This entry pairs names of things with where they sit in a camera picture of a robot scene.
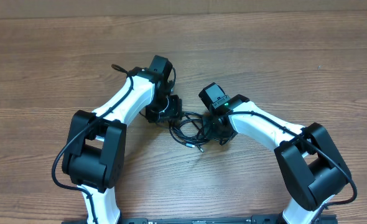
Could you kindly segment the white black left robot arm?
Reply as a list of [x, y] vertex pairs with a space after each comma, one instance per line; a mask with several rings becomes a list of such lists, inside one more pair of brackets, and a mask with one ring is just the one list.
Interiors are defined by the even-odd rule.
[[87, 210], [82, 223], [121, 223], [115, 185], [124, 165], [128, 126], [141, 112], [152, 123], [178, 118], [182, 106], [173, 95], [176, 71], [170, 62], [126, 70], [123, 87], [103, 106], [72, 117], [67, 143], [52, 165], [52, 180], [63, 189], [81, 192]]

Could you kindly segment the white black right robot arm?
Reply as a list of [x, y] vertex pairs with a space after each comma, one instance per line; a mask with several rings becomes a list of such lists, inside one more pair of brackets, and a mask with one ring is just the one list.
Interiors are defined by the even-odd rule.
[[[321, 124], [305, 127], [286, 122], [243, 95], [231, 98], [224, 93], [201, 93], [199, 97], [211, 115], [207, 135], [244, 134], [274, 153], [292, 197], [286, 209], [276, 215], [277, 223], [332, 223], [334, 220], [323, 217], [322, 212], [356, 199], [351, 172]], [[352, 197], [332, 201], [347, 184], [353, 188]]]

